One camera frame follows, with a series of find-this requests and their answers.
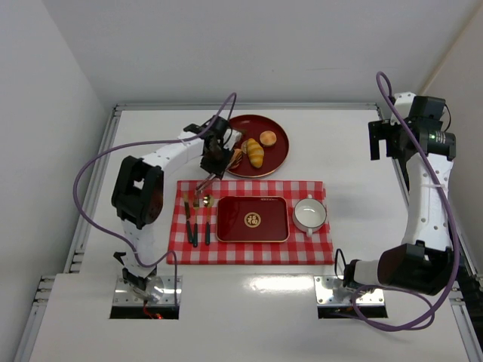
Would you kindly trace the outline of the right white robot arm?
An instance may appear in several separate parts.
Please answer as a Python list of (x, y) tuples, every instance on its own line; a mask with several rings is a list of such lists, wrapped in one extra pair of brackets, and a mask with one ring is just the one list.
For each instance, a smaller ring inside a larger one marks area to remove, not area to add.
[(371, 159), (379, 159), (379, 142), (385, 140), (387, 156), (400, 163), (408, 187), (405, 234), (399, 246), (379, 259), (351, 261), (344, 269), (343, 286), (396, 287), (434, 296), (447, 286), (454, 264), (448, 215), (440, 196), (448, 193), (456, 137), (442, 129), (445, 100), (407, 92), (396, 94), (392, 102), (424, 151), (417, 151), (395, 116), (368, 125)]

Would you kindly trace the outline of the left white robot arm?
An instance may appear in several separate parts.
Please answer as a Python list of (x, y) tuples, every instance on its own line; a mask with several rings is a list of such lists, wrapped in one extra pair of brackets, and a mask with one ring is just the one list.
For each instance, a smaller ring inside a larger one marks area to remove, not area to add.
[(112, 205), (122, 221), (128, 250), (115, 253), (123, 265), (122, 277), (138, 293), (150, 297), (158, 263), (154, 259), (152, 224), (164, 203), (165, 178), (195, 158), (209, 173), (221, 179), (232, 163), (235, 144), (242, 133), (217, 116), (203, 125), (190, 124), (174, 143), (141, 158), (124, 158), (112, 193)]

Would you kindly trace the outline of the round sesame bun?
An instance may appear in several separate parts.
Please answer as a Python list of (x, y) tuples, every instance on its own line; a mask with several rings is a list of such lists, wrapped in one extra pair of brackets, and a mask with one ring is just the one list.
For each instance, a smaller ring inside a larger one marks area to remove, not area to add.
[(231, 163), (231, 168), (237, 168), (237, 166), (240, 165), (242, 158), (243, 158), (243, 151), (241, 149), (235, 149), (233, 157), (232, 157), (232, 163)]

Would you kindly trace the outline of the metal tongs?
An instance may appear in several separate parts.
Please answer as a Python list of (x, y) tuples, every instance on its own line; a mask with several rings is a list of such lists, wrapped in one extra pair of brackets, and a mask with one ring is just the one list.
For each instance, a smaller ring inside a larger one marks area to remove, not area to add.
[(203, 180), (198, 186), (195, 188), (195, 195), (200, 196), (201, 193), (216, 179), (222, 179), (223, 177), (219, 177), (218, 174), (212, 173), (210, 174), (205, 180)]

